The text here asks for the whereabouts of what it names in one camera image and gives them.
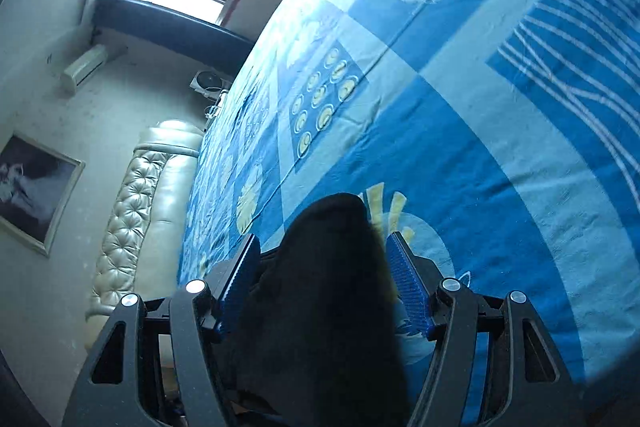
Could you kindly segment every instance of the blue gripper pad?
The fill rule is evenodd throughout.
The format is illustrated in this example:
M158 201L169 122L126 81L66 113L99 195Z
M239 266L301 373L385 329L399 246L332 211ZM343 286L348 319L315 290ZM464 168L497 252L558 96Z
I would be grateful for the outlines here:
M396 282L402 304L411 324L420 333L427 335L434 329L429 307L429 293L411 261L413 254L402 236L391 234L386 238L386 259L391 270L391 277Z
M220 320L216 329L221 337L236 327L244 300L254 283L255 272L260 263L260 242L255 235L242 242L232 262L235 268L218 301Z

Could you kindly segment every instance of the air conditioner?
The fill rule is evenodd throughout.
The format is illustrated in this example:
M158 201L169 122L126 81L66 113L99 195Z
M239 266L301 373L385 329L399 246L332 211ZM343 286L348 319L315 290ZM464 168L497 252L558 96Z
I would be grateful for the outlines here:
M222 92L231 88L232 81L225 80L214 71L198 71L191 81L190 87L202 96L217 102Z
M65 90L74 94L78 86L103 65L107 58L109 58L107 48L102 44L98 44L87 51L60 75Z

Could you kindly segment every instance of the framed picture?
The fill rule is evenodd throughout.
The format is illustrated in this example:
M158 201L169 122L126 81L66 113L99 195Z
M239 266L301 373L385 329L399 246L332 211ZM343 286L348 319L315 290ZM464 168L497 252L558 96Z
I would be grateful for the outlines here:
M0 151L0 227L49 256L84 162L14 132Z

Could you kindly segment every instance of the exhaust fan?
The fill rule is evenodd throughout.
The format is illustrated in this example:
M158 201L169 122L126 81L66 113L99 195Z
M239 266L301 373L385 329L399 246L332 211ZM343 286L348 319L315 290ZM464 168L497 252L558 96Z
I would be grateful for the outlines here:
M232 81L225 80L213 71L198 71L191 81L191 89L217 102L222 92L231 88Z

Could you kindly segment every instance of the bed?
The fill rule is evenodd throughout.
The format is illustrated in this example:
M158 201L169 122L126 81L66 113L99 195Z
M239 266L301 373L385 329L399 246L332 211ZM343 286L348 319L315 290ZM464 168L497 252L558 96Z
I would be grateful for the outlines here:
M628 391L639 2L284 0L204 137L178 283L248 232L276 247L310 203L351 192L446 277L524 291L588 407ZM415 399L433 346L397 308Z

